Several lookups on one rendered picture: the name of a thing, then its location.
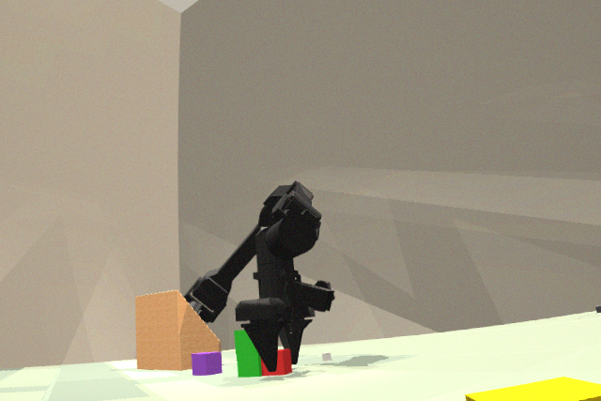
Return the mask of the purple cube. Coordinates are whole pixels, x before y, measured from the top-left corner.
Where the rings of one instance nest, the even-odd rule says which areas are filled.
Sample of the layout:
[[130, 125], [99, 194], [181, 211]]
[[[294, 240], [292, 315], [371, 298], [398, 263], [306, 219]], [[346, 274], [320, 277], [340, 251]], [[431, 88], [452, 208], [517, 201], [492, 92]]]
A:
[[192, 354], [193, 376], [222, 374], [222, 352]]

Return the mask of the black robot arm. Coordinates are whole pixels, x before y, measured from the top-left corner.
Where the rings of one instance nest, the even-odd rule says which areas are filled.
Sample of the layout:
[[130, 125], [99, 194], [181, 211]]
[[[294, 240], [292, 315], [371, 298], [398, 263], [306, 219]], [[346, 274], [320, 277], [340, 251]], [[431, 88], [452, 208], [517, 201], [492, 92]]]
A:
[[[312, 207], [313, 194], [300, 182], [278, 186], [265, 200], [258, 225], [220, 268], [200, 276], [183, 298], [204, 322], [214, 322], [226, 306], [232, 281], [256, 254], [257, 266], [288, 262], [309, 251], [319, 238], [321, 213]], [[318, 280], [315, 285], [293, 274], [285, 279], [285, 307], [304, 305], [318, 312], [330, 311], [334, 300], [331, 282]], [[193, 295], [190, 295], [193, 290]], [[198, 299], [200, 302], [198, 302]], [[211, 311], [213, 312], [211, 312]]]

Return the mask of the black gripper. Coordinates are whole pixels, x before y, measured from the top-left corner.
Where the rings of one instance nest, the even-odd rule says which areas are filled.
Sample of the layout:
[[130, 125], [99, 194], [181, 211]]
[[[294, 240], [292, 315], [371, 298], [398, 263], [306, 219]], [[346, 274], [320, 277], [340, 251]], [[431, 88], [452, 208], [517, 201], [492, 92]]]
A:
[[[299, 274], [294, 264], [269, 263], [257, 267], [254, 279], [258, 280], [259, 299], [240, 301], [236, 306], [236, 321], [247, 332], [262, 361], [270, 372], [275, 372], [278, 357], [278, 339], [284, 349], [290, 348], [291, 364], [298, 363], [303, 330], [313, 321], [304, 319], [316, 316], [315, 310], [304, 305], [285, 307], [283, 303], [285, 279]], [[281, 321], [280, 321], [281, 320]]]

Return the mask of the green block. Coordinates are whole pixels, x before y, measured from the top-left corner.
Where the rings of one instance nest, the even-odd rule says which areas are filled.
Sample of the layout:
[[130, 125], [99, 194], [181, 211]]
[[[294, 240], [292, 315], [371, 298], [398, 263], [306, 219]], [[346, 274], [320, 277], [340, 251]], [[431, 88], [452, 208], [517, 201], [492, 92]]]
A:
[[257, 350], [246, 331], [234, 331], [236, 354], [256, 353]]
[[237, 354], [239, 378], [262, 376], [261, 357], [258, 352]]

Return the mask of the red block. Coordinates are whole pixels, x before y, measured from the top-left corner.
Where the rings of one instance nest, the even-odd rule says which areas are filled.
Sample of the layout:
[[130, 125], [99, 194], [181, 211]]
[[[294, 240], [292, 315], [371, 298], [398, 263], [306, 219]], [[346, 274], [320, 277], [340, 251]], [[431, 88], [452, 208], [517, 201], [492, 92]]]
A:
[[292, 372], [290, 348], [278, 349], [277, 368], [275, 372], [270, 372], [261, 359], [262, 376], [284, 376]]

